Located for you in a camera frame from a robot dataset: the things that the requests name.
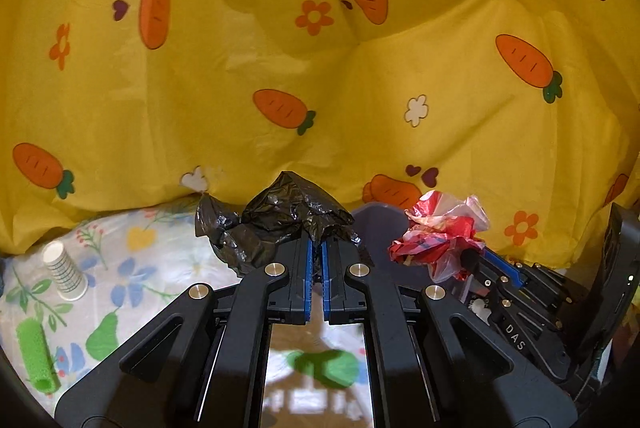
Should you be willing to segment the red snack wrapper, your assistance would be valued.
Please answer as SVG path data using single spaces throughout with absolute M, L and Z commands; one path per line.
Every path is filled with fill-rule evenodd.
M 436 284 L 469 278 L 471 271 L 463 266 L 462 254 L 480 255 L 486 243 L 477 234 L 490 228 L 488 214 L 476 195 L 460 200 L 431 190 L 407 208 L 405 216 L 407 230 L 387 248 L 393 263 L 424 267 Z

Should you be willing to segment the grey plastic bin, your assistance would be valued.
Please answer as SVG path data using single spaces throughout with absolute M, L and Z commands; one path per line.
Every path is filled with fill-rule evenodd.
M 432 284 L 425 267 L 404 266 L 390 260 L 388 248 L 409 226 L 408 218 L 400 208 L 372 202 L 357 208 L 352 217 L 354 229 L 378 270 L 399 286 L 424 289 Z

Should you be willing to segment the green foam net sleeve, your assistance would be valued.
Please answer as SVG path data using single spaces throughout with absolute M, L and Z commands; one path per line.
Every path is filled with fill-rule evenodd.
M 16 336 L 29 384 L 38 392 L 54 393 L 60 382 L 41 324 L 28 318 L 17 325 Z

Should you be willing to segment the floral white bed sheet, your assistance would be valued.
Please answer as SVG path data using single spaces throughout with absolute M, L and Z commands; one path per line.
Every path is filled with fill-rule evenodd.
M 53 360 L 55 392 L 30 393 L 48 412 L 71 385 L 194 283 L 223 289 L 235 273 L 194 233 L 193 199 L 85 221 L 60 238 L 87 280 L 85 295 L 58 295 L 43 249 L 1 260 L 1 347 L 23 382 L 16 337 L 33 318 Z M 273 326 L 266 370 L 265 427 L 370 427 L 366 350 L 359 325 L 331 326 L 321 300 L 304 326 Z

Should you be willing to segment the small grid paper cup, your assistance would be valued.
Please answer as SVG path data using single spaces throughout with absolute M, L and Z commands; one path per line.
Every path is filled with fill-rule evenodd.
M 60 241 L 48 243 L 42 250 L 42 262 L 51 274 L 58 295 L 72 303 L 85 296 L 88 280 L 70 258 L 65 245 Z

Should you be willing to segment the yellow carrot print curtain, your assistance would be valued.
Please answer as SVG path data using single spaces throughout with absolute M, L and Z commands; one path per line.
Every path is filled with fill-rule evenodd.
M 285 170 L 571 265 L 639 204 L 639 0 L 1 0 L 2 252 Z

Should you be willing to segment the black plastic bag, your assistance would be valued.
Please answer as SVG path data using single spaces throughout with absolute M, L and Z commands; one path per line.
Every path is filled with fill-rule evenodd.
M 197 237 L 207 237 L 215 255 L 238 277 L 276 260 L 277 248 L 307 234 L 314 247 L 331 237 L 363 250 L 355 218 L 334 197 L 294 171 L 278 178 L 244 208 L 209 194 L 198 201 Z

